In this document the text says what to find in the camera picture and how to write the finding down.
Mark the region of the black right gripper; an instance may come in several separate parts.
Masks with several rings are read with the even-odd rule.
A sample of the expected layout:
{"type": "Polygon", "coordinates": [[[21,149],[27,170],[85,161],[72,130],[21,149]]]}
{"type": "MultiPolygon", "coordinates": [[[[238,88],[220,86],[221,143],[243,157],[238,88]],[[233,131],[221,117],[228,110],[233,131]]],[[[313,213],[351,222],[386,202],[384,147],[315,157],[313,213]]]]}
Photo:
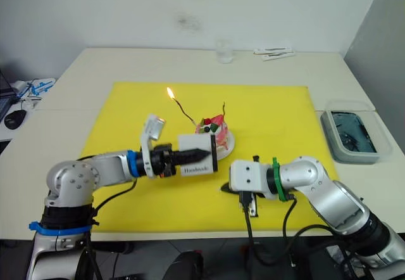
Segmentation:
{"type": "MultiPolygon", "coordinates": [[[[228,193],[228,194],[241,194],[241,191],[234,191],[234,190],[230,187],[229,183],[224,183],[224,184],[221,186],[220,191],[222,191],[222,192],[224,192],[224,193],[228,193]]],[[[258,196],[259,198],[265,198],[265,196],[264,196],[262,193],[253,193],[253,194],[252,194],[252,198],[254,198],[254,199],[256,199],[257,196],[258,196]]]]}

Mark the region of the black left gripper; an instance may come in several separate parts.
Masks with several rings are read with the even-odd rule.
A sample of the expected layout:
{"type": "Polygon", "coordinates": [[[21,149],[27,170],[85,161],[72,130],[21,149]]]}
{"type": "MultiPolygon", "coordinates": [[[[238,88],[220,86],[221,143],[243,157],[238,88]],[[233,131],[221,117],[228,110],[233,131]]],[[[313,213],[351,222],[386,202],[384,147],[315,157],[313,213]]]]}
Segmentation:
{"type": "Polygon", "coordinates": [[[153,173],[158,177],[171,177],[176,175],[177,165],[197,163],[211,154],[210,151],[199,148],[173,151],[172,144],[160,144],[150,151],[153,173]]]}

